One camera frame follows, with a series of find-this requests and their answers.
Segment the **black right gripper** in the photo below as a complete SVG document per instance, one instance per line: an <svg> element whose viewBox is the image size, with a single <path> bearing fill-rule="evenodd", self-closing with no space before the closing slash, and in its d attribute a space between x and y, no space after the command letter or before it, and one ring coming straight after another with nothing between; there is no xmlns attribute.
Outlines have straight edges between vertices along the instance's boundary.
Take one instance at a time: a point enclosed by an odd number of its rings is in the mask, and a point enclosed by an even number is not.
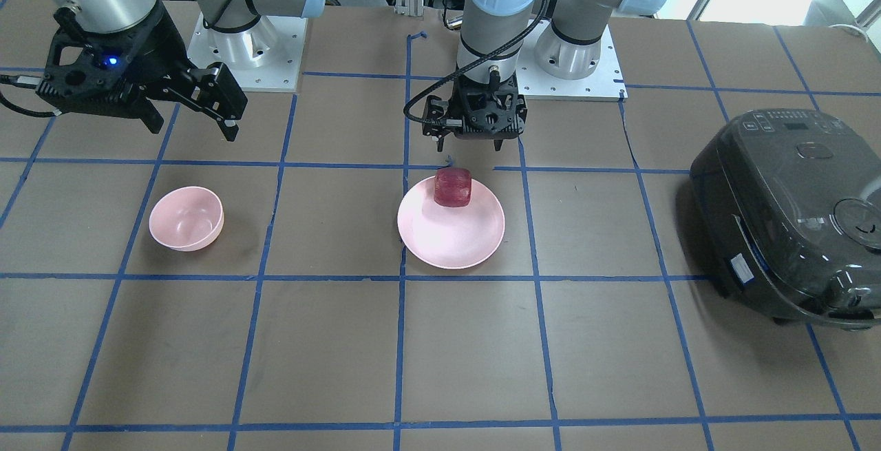
<svg viewBox="0 0 881 451"><path fill-rule="evenodd" d="M59 25L36 87L63 113L138 119L159 134L164 118L152 99L176 101L217 122L229 143L239 133L248 97L223 62L198 68L160 0L126 30L89 32L72 5L54 12Z"/></svg>

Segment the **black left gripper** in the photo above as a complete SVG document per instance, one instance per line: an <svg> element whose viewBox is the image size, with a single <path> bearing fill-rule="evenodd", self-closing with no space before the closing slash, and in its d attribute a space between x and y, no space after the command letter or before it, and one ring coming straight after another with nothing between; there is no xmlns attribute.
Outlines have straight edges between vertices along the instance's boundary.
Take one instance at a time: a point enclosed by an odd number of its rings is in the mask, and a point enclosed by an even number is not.
<svg viewBox="0 0 881 451"><path fill-rule="evenodd" d="M527 103L516 82L491 88L478 82L456 82L449 100L430 94L423 109L422 134L435 137L443 153L449 135L461 140L492 140L501 151L505 140L519 137L526 127Z"/></svg>

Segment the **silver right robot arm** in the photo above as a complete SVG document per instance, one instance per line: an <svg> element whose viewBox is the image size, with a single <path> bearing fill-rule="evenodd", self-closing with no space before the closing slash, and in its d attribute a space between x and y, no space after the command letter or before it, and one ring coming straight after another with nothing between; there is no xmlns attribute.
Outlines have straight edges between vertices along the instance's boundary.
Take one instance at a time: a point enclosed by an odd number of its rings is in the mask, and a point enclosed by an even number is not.
<svg viewBox="0 0 881 451"><path fill-rule="evenodd" d="M2 105L35 118L67 113L139 119L160 133L154 101L174 101L217 122L230 143L246 108L236 66L264 66L276 53L273 17L314 18L326 0L196 0L212 62L196 65L162 0L53 0L58 30L41 76L7 75L32 88L49 112Z"/></svg>

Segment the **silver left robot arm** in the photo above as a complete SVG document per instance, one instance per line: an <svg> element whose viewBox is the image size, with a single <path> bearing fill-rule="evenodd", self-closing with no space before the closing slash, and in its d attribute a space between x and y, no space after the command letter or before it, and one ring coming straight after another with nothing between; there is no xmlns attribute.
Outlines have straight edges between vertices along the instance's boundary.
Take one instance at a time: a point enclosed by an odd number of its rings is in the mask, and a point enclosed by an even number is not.
<svg viewBox="0 0 881 451"><path fill-rule="evenodd" d="M516 71L535 34L533 58L555 80L579 82L602 61L614 12L648 16L667 0L465 0L454 71L409 100L406 118L438 151L445 138L490 140L500 150L527 124L526 88Z"/></svg>

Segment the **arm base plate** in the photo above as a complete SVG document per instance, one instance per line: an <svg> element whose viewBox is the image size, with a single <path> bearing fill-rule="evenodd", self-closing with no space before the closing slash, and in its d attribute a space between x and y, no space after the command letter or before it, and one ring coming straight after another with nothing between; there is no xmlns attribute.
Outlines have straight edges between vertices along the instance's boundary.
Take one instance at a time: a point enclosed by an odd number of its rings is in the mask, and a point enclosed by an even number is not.
<svg viewBox="0 0 881 451"><path fill-rule="evenodd" d="M561 41L542 21L523 41L516 63L519 93L527 99L623 101L628 97L609 27L588 45Z"/></svg>
<svg viewBox="0 0 881 451"><path fill-rule="evenodd" d="M199 15L187 52L201 68L223 62L246 92L295 93L309 23L299 17L264 16L249 30L225 34L206 28Z"/></svg>

